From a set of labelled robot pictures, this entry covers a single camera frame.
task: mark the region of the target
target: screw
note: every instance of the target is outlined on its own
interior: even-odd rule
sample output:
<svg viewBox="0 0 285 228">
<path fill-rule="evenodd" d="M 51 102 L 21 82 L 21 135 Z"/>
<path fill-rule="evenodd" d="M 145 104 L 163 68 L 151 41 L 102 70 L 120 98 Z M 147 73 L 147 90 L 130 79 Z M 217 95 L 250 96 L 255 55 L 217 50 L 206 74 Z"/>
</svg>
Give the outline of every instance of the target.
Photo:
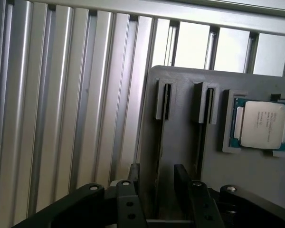
<svg viewBox="0 0 285 228">
<path fill-rule="evenodd" d="M 92 186 L 92 187 L 90 187 L 90 190 L 97 190 L 97 189 L 98 189 L 97 186 Z"/>
<path fill-rule="evenodd" d="M 234 192 L 234 191 L 236 191 L 237 189 L 236 189 L 235 187 L 229 186 L 229 187 L 227 187 L 227 190 L 228 190 L 228 191 L 231 191 L 231 192 Z"/>
<path fill-rule="evenodd" d="M 193 186 L 200 187 L 201 186 L 201 182 L 198 182 L 198 181 L 193 182 Z"/>
</svg>

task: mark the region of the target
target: metal wall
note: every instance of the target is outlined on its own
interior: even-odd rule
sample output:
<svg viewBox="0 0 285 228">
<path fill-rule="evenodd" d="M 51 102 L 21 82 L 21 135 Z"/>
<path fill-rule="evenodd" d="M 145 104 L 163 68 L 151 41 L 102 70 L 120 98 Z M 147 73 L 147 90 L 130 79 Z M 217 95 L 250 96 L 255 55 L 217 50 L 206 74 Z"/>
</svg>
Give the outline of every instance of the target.
<svg viewBox="0 0 285 228">
<path fill-rule="evenodd" d="M 285 76 L 285 18 L 43 2 L 0 0 L 0 228 L 86 183 L 127 177 L 152 66 Z"/>
</svg>

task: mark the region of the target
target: metal screw head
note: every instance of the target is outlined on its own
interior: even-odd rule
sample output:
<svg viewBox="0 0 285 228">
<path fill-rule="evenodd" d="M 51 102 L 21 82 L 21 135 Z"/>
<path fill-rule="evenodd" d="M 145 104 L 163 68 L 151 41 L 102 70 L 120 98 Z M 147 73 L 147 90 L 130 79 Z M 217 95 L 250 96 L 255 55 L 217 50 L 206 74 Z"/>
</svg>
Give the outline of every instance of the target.
<svg viewBox="0 0 285 228">
<path fill-rule="evenodd" d="M 201 186 L 201 182 L 195 181 L 195 182 L 193 182 L 193 186 L 200 187 Z"/>
<path fill-rule="evenodd" d="M 128 181 L 123 182 L 123 185 L 129 185 L 129 184 L 130 184 L 130 182 L 128 182 Z"/>
<path fill-rule="evenodd" d="M 98 186 L 92 186 L 90 187 L 90 190 L 97 190 L 98 189 Z"/>
<path fill-rule="evenodd" d="M 227 187 L 227 190 L 234 192 L 234 191 L 236 191 L 237 189 L 236 189 L 235 187 L 229 186 L 229 187 Z"/>
</svg>

